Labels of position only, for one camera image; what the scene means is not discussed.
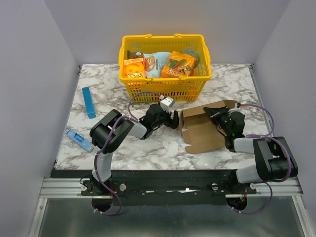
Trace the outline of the brown cardboard box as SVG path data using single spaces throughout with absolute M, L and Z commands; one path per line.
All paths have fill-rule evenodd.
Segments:
M 188 144 L 185 150 L 190 154 L 201 154 L 223 148 L 224 137 L 217 131 L 203 108 L 217 109 L 228 106 L 232 109 L 235 103 L 235 100 L 221 100 L 182 110 L 179 117 L 179 129 L 184 142 Z

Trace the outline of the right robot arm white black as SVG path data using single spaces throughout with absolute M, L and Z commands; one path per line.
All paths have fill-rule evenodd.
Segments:
M 244 105 L 236 103 L 233 109 L 204 107 L 203 110 L 216 128 L 216 141 L 223 142 L 233 153 L 254 155 L 254 165 L 230 171 L 227 187 L 234 194 L 245 185 L 276 182 L 281 183 L 298 175 L 298 165 L 284 137 L 244 134 L 245 115 L 241 112 Z

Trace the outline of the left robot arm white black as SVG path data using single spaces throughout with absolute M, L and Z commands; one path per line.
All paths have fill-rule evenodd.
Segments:
M 91 180 L 93 190 L 99 195 L 108 191 L 114 193 L 110 183 L 113 154 L 127 136 L 146 140 L 162 126 L 176 129 L 178 125 L 178 111 L 171 111 L 162 102 L 150 105 L 139 120 L 111 110 L 92 127 L 89 134 L 92 144 L 97 148 Z

